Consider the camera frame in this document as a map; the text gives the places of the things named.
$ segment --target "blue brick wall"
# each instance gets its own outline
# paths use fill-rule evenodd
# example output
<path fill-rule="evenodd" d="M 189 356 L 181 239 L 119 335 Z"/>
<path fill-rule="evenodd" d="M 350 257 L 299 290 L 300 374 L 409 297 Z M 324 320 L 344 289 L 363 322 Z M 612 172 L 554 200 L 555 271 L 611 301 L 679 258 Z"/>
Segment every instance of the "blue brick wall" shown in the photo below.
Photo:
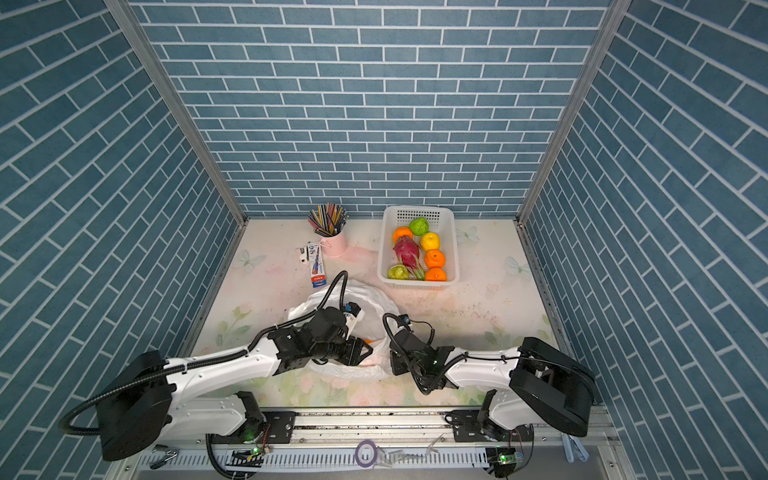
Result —
<path fill-rule="evenodd" d="M 513 217 L 609 0 L 257 3 L 131 2 L 250 216 Z"/>
<path fill-rule="evenodd" d="M 634 0 L 535 205 L 638 478 L 768 478 L 767 112 L 767 3 Z"/>
<path fill-rule="evenodd" d="M 178 351 L 235 226 L 101 0 L 0 32 L 0 478 L 100 477 L 58 417 Z"/>

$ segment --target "dragon fruit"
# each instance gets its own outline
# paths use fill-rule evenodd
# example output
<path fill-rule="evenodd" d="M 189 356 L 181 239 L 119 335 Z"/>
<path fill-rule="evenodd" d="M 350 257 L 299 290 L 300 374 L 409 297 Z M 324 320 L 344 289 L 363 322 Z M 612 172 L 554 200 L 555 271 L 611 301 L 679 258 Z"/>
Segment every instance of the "dragon fruit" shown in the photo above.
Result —
<path fill-rule="evenodd" d="M 417 280 L 424 280 L 424 269 L 419 264 L 419 245 L 411 237 L 403 235 L 397 239 L 393 250 L 397 255 L 397 260 L 405 265 Z"/>

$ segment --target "plastic basket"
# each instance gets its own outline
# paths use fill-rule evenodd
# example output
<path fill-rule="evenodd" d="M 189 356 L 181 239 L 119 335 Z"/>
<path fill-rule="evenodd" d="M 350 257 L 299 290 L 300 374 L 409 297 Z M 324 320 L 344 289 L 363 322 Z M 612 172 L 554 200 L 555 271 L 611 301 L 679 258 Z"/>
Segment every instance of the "plastic basket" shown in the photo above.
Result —
<path fill-rule="evenodd" d="M 440 251 L 445 255 L 445 266 L 442 268 L 448 280 L 445 282 L 427 282 L 419 280 L 392 280 L 387 273 L 397 262 L 397 256 L 392 249 L 392 234 L 397 227 L 408 226 L 411 220 L 424 217 L 429 222 L 429 231 L 440 236 Z M 418 243 L 421 237 L 413 237 Z M 424 266 L 424 253 L 421 254 Z M 379 280 L 399 288 L 419 288 L 426 290 L 443 290 L 458 283 L 458 248 L 456 242 L 456 224 L 453 212 L 447 208 L 401 205 L 387 207 L 382 220 L 382 234 L 379 241 Z"/>

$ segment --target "purple tape roll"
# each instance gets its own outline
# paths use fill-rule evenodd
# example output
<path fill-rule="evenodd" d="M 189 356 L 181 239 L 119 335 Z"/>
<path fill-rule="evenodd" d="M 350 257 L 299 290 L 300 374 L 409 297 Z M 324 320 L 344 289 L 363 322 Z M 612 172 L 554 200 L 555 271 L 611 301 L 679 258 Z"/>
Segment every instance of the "purple tape roll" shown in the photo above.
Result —
<path fill-rule="evenodd" d="M 368 463 L 364 463 L 360 459 L 360 449 L 364 446 L 368 445 L 373 449 L 373 458 L 371 458 L 371 461 Z M 376 444 L 373 443 L 373 440 L 363 440 L 357 445 L 357 448 L 355 449 L 355 462 L 357 462 L 357 465 L 360 465 L 363 468 L 373 467 L 373 464 L 376 463 L 376 457 L 378 456 L 378 449 L 376 448 Z"/>

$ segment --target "plastic bag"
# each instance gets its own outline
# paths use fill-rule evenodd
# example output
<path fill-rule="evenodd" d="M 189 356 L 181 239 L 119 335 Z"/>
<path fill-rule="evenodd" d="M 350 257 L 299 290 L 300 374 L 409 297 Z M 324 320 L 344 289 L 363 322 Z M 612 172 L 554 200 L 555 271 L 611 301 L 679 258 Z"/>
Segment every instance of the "plastic bag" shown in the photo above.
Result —
<path fill-rule="evenodd" d="M 339 307 L 340 290 L 340 285 L 333 289 L 326 306 Z M 294 319 L 314 310 L 320 304 L 320 300 L 323 299 L 327 291 L 328 287 L 310 295 L 306 302 L 296 308 L 292 308 L 288 312 L 288 319 Z M 383 291 L 357 280 L 347 282 L 344 301 L 357 303 L 362 311 L 365 312 L 362 321 L 355 325 L 351 334 L 371 342 L 370 345 L 373 348 L 373 353 L 358 366 L 339 365 L 333 362 L 328 362 L 325 365 L 309 362 L 307 366 L 320 375 L 356 381 L 376 381 L 391 376 L 389 342 L 385 339 L 386 331 L 384 330 L 384 325 L 382 325 L 382 316 L 387 312 L 399 315 L 400 312 L 397 305 Z"/>

